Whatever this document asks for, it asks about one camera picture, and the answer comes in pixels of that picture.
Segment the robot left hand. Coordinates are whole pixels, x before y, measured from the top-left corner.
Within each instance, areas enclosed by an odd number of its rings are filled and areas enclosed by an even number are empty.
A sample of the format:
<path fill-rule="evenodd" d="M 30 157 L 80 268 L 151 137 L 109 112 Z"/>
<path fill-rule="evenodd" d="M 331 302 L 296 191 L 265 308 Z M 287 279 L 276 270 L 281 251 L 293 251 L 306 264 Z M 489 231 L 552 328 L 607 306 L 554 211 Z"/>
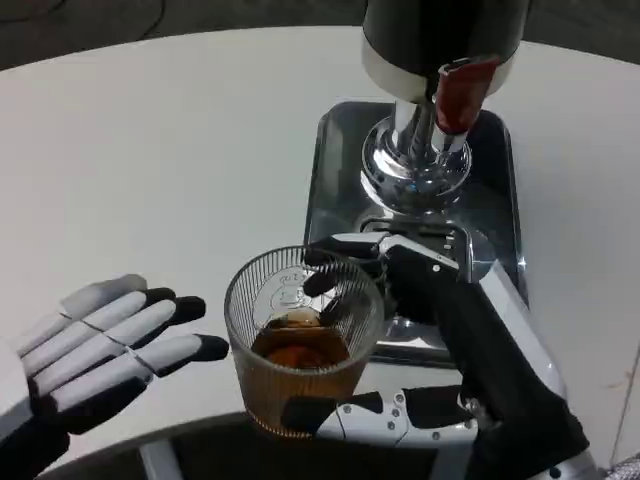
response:
<path fill-rule="evenodd" d="M 70 440 L 111 420 L 156 379 L 224 359 L 226 340 L 172 326 L 202 318 L 206 303 L 150 288 L 128 274 L 61 300 L 23 336 L 1 345 L 1 476 L 35 479 Z"/>

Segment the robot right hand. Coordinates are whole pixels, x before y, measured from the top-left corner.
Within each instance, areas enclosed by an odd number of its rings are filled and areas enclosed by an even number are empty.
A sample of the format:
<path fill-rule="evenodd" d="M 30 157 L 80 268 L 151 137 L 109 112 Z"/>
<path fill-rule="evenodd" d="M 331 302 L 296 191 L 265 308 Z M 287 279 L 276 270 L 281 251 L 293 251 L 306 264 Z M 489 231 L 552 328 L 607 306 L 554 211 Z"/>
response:
<path fill-rule="evenodd" d="M 432 450 L 434 479 L 595 479 L 598 468 L 565 383 L 499 262 L 473 278 L 449 259 L 390 232 L 334 234 L 306 247 L 308 295 L 339 281 L 332 255 L 355 260 L 395 313 L 432 315 L 461 385 L 376 392 L 338 401 L 297 396 L 281 420 L 316 438 Z"/>

